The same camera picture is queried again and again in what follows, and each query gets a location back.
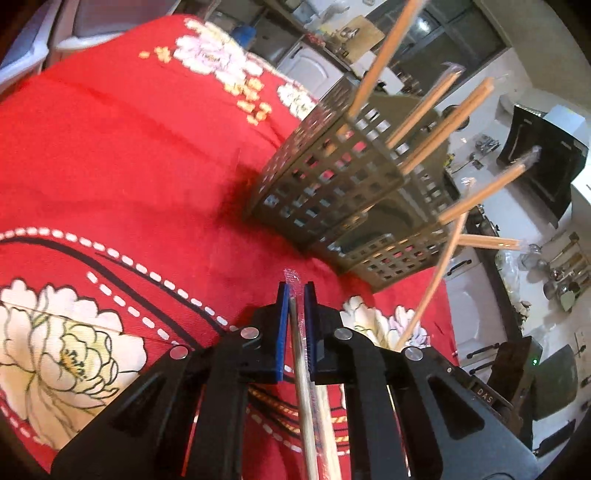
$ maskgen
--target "window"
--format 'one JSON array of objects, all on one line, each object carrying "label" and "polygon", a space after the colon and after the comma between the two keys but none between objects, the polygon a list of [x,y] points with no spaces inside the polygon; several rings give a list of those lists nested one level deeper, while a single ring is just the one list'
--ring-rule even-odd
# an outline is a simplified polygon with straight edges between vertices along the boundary
[{"label": "window", "polygon": [[[388,34],[404,0],[386,0],[368,16]],[[377,52],[381,43],[374,47]],[[431,0],[417,17],[389,67],[404,82],[405,93],[423,95],[445,70],[444,62],[466,68],[458,83],[481,68],[506,45],[473,0]]]}]

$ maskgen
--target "black stripe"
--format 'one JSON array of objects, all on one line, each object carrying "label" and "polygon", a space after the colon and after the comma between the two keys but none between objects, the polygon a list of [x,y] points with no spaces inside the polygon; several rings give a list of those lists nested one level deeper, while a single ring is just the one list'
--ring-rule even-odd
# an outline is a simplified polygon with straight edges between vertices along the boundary
[{"label": "black stripe", "polygon": [[167,295],[171,296],[172,298],[174,298],[176,301],[182,303],[184,306],[186,306],[187,308],[191,309],[192,311],[194,311],[195,313],[197,313],[203,320],[207,321],[208,324],[220,335],[225,335],[227,332],[222,328],[222,326],[215,321],[215,319],[208,314],[205,310],[200,309],[199,307],[197,307],[197,305],[193,305],[190,301],[185,300],[184,298],[182,298],[180,295],[176,294],[175,292],[171,291],[169,288],[165,287],[164,285],[162,285],[159,281],[154,280],[153,278],[151,278],[148,275],[144,275],[143,273],[138,272],[136,269],[130,267],[129,265],[124,264],[123,262],[119,262],[107,255],[103,255],[103,254],[97,254],[99,257],[104,258],[106,260],[108,260],[109,262],[114,263],[115,265],[118,265],[120,267],[123,267],[124,269],[140,276],[142,279],[144,280],[148,280],[151,284],[155,285],[156,287],[158,287],[160,290],[162,290],[163,292],[165,292]]},{"label": "black stripe", "polygon": [[22,238],[11,238],[11,239],[4,239],[0,241],[0,243],[8,244],[8,243],[22,243],[22,244],[31,244],[31,245],[39,245],[41,247],[50,248],[52,250],[56,250],[63,254],[68,255],[69,257],[73,257],[82,263],[86,264],[88,267],[93,268],[107,280],[109,280],[113,285],[117,286],[118,289],[123,291],[126,295],[132,298],[135,302],[141,305],[143,308],[148,310],[152,313],[155,317],[158,318],[161,322],[165,323],[170,327],[170,329],[176,333],[180,338],[182,338],[188,346],[191,346],[198,352],[202,352],[204,349],[199,344],[197,340],[195,340],[191,335],[189,335],[178,323],[176,323],[172,318],[166,315],[162,310],[158,307],[150,303],[148,300],[143,298],[140,294],[138,294],[135,290],[133,290],[129,285],[127,285],[123,280],[121,280],[117,275],[111,272],[108,268],[106,268],[103,264],[96,261],[94,258],[85,255],[78,250],[69,247],[68,245],[64,245],[58,242],[54,242],[52,240],[48,240],[45,238],[29,238],[29,237],[22,237]]}]

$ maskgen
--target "red bedsheet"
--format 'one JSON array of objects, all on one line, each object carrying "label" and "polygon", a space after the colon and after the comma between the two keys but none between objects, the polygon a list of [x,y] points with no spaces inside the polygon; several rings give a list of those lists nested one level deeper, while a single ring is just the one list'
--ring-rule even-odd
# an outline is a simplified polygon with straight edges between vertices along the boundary
[{"label": "red bedsheet", "polygon": [[[0,409],[46,469],[171,343],[210,346],[247,324],[274,301],[284,268],[313,280],[321,303],[341,309],[361,295],[387,316],[415,308],[431,277],[373,296],[242,220],[258,172],[308,100],[257,59],[216,52],[215,30],[186,20],[75,54],[0,105]],[[177,41],[199,34],[210,35],[205,47]],[[260,83],[236,94],[244,72]],[[423,327],[452,359],[444,286]],[[302,478],[293,385],[256,387],[250,399],[244,478]],[[338,387],[330,401],[348,478]]]}]

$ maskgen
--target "white cabinet door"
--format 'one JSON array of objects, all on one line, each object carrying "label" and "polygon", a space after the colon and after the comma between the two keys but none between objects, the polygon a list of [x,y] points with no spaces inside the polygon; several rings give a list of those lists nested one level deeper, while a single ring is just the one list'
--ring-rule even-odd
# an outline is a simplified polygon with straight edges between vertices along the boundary
[{"label": "white cabinet door", "polygon": [[501,312],[484,266],[476,265],[452,278],[446,282],[446,287],[460,366],[494,357],[496,350],[466,358],[475,350],[507,340]]},{"label": "white cabinet door", "polygon": [[343,76],[337,67],[312,48],[298,43],[278,66],[278,70],[322,98]]}]

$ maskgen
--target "cutting board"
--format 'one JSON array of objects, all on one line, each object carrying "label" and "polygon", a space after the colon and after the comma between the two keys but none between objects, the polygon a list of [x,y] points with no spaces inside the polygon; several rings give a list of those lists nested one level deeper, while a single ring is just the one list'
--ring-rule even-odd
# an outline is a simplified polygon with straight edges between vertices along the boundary
[{"label": "cutting board", "polygon": [[344,43],[345,50],[349,52],[347,61],[351,63],[359,60],[363,54],[371,50],[372,47],[377,45],[385,37],[384,33],[378,27],[361,15],[355,17],[345,27],[349,27],[352,30],[355,28],[359,29],[357,35]]}]

